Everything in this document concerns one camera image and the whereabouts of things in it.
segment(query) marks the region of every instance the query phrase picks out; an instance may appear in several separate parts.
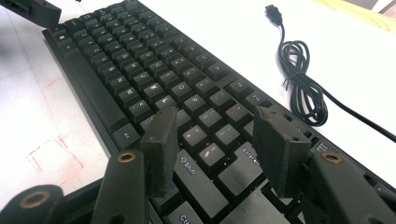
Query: space bar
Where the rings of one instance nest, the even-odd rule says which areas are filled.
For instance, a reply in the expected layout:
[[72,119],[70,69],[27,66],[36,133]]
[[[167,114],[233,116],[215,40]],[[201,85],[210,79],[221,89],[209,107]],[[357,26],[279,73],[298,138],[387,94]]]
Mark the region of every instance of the space bar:
[[128,119],[97,77],[94,70],[79,51],[65,56],[67,63],[76,75],[81,88],[85,91],[93,109],[102,121],[108,133],[113,133],[126,123]]

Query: shift key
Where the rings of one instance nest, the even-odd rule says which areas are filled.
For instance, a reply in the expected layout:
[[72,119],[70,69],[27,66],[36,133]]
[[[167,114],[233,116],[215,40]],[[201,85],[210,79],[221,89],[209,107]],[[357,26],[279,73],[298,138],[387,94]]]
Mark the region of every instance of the shift key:
[[204,223],[219,222],[231,206],[186,150],[177,153],[175,182]]

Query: black mechanical component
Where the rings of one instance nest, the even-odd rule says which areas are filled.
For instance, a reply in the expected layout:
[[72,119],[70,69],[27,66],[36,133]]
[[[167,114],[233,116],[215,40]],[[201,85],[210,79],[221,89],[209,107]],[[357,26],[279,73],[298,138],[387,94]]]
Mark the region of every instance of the black mechanical component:
[[[86,214],[80,212],[73,216],[88,215],[95,224],[149,223],[149,197],[164,197],[171,188],[179,151],[176,117],[174,106],[157,112],[136,149],[123,150],[109,159],[92,215],[88,205],[82,209],[88,210]],[[71,203],[85,204],[94,191],[93,186],[78,199],[69,197],[64,202],[60,187],[30,188],[6,205],[0,213],[0,224],[63,223],[64,210],[69,210]]]
[[253,147],[279,197],[301,196],[306,223],[396,223],[396,216],[346,157],[310,153],[306,137],[257,107]]
[[0,0],[0,5],[45,28],[56,26],[62,12],[45,0]]

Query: white table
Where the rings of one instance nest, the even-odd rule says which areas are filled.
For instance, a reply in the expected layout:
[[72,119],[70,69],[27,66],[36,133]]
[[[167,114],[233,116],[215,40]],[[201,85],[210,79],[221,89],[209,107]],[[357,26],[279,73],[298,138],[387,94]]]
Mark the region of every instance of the white table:
[[[106,7],[105,0],[53,0],[60,22]],[[396,35],[308,0],[142,0],[163,18],[289,108],[276,60],[279,29],[265,16],[274,4],[287,40],[311,51],[308,75],[341,102],[396,133],[393,100]],[[0,7],[0,209],[39,184],[64,193],[103,176],[106,153],[48,49],[42,28]],[[396,145],[330,100],[317,130],[396,187]]]

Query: keyboard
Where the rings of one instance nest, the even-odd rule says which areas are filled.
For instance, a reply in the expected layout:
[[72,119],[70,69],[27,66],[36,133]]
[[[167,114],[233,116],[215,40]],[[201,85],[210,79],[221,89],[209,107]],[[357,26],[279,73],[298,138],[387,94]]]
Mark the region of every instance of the keyboard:
[[[151,223],[304,223],[299,199],[279,199],[256,159],[256,106],[282,114],[311,141],[313,153],[345,155],[137,1],[43,34],[111,155],[134,148],[157,111],[179,108],[174,183],[165,198],[150,199]],[[361,172],[375,182],[371,172]],[[67,223],[90,220],[100,181],[65,196]]]

